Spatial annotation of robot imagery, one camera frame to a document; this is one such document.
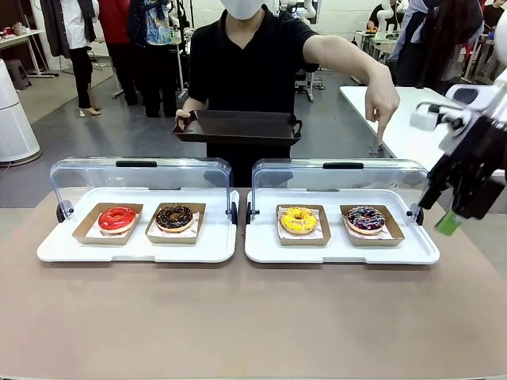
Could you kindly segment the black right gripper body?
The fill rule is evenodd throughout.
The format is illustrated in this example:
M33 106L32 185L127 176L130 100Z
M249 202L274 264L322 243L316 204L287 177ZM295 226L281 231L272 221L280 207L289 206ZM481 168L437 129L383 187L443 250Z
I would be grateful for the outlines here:
M459 197L461 211L483 218L505 188L493 174L505 164L507 129L488 116L479 116L458 140L450 153L441 156L451 159L447 189Z

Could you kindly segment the cardboard donut tray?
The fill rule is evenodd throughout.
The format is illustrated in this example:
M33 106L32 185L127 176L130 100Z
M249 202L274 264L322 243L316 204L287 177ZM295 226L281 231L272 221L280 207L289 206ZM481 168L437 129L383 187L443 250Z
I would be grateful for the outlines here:
M345 225L345 216L346 216L346 213L351 208L357 207L357 206L374 207L374 208L378 209L379 211L381 211L384 214L384 216L386 217L386 221L387 221L386 224L387 224L387 228L391 234L391 239L364 240L364 239L352 237L349 234L347 227ZM373 206L370 206L370 205L341 205L340 211L341 211L343 223L345 225L346 233L347 233L349 240L351 241L351 244L353 246L356 246L356 247L395 247L395 246L399 245L405 239L405 236L404 236L399 224L395 221L394 217L389 212L389 210L387 209L386 206L383 206L383 205L373 205Z
M145 234L154 244L195 245L205 211L205 203L160 203Z
M276 233L283 246L326 246L330 226L322 205L279 204Z
M135 221L134 226L128 231L128 233L121 238L87 238L86 233L92 227L97 217L105 210L111 207L129 207L135 210L138 217ZM81 244L84 245L115 245L123 246L126 245L128 239L131 237L135 230L136 225L141 219L143 213L143 205L137 203L98 203L82 220L78 227L74 230L72 236Z

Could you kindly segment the purple drizzled donut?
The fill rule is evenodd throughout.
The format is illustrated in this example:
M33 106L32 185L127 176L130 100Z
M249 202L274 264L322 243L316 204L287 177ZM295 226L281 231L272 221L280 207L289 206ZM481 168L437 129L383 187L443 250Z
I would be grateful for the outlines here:
M386 218L374 207L357 206L348 211L346 222L359 234L377 234L385 226Z

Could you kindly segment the dark brown serving tray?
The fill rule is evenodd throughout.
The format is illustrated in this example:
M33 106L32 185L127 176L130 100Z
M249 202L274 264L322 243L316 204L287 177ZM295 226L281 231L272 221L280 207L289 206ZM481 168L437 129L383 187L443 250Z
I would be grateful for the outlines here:
M173 134L188 143L293 146L301 128L290 113L202 110L177 118Z

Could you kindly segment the person's right forearm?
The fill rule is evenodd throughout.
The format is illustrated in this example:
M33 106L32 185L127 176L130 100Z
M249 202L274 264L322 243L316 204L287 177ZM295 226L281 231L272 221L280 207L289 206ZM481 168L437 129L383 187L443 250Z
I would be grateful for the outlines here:
M198 101L192 97L188 97L182 106L182 111L190 113L191 111L205 110L207 108L207 102Z

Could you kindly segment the person's left forearm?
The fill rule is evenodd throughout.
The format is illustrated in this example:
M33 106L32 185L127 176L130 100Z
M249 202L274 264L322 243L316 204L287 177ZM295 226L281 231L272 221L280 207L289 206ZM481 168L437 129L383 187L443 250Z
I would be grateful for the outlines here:
M303 45L307 63L359 78L369 87L393 89L389 69L340 36L311 36Z

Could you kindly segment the person's black shirt torso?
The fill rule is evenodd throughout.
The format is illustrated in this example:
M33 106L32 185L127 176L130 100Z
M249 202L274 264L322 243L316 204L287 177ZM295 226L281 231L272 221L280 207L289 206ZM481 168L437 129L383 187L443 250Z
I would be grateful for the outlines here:
M303 57L303 45L315 31L262 6L251 36L237 44L228 32L232 22L224 11L219 20L193 33L188 97L206 101L210 111L292 114L296 73L318 69Z

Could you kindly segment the chocolate sprinkled donut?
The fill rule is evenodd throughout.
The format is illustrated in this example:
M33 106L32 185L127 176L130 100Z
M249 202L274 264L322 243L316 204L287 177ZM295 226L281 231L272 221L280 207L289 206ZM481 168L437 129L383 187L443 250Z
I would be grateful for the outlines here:
M179 233L189 228L193 222L192 210L182 204L162 207L155 216L158 228L168 233Z

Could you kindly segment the white display tray base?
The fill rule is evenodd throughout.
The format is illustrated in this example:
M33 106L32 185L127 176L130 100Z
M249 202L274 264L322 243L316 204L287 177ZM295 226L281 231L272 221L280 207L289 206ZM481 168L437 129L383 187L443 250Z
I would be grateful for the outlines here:
M246 226L245 252L262 264L435 264L440 251L422 226L406 215L409 207L388 189L342 189L310 192L305 189L265 188L249 198L259 213ZM282 245L276 226L276 207L282 204L322 205L330 225L330 240L324 246ZM355 246L347 236L341 205L385 206L401 228L405 239L394 247Z
M150 261L216 264L233 255L236 226L226 215L213 213L208 204L195 245L154 244L148 240L145 231L160 203L153 208L143 205L141 219L126 245L81 244L72 234L97 204L87 207L83 215L75 215L59 223L38 247L38 258L45 262Z

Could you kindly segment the bystander in dark coat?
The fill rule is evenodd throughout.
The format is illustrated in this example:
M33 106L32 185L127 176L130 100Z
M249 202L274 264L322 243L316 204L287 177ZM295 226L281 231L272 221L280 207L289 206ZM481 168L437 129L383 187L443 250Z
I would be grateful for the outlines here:
M409 0L390 60L399 87L445 93L461 48L483 31L480 0Z

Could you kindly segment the seated bystander in black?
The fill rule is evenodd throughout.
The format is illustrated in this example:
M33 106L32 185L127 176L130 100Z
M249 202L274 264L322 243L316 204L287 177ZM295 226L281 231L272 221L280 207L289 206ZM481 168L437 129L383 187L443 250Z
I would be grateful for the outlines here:
M390 5L391 5L391 9L393 11L393 15L392 15L392 17L386 19L387 27L389 27L390 25L393 25L394 30L397 30L398 24L399 24L399 18L402 15L400 13L397 13L397 6L398 6L397 0L390 0ZM379 27L379 19L377 17L377 13L381 10L383 10L382 4L378 4L373 9L373 11L368 19L367 30L373 30L374 28Z

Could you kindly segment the white face mask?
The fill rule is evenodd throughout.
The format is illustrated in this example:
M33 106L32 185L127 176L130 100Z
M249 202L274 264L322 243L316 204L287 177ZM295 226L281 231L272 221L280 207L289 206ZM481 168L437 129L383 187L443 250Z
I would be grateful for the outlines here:
M225 10L235 19L249 20L264 4L264 0L220 0Z

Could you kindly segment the bystander in red shirt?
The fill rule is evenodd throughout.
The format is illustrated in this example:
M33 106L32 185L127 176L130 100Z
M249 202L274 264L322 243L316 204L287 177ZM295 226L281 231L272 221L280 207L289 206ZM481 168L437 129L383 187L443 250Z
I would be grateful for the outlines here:
M138 103L132 69L132 44L128 38L130 0L98 0L99 21L118 81L129 106Z

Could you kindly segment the white air purifier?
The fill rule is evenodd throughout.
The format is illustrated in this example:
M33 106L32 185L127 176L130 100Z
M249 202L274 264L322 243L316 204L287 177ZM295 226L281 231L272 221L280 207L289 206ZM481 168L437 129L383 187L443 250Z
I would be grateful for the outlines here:
M0 167L23 165L39 156L39 143L0 59Z

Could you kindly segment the white background desk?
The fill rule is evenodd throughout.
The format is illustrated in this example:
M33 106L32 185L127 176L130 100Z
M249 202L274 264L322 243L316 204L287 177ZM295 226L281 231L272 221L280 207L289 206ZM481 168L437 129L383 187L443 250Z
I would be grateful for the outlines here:
M43 30L31 29L29 32L22 33L20 36L10 36L8 38L0 38L0 51L12 48L21 44L26 44L29 49L30 58L34 67L35 73L29 74L30 78L57 78L59 73L51 72L48 68L41 71L36 55L32 46L31 38L44 34Z

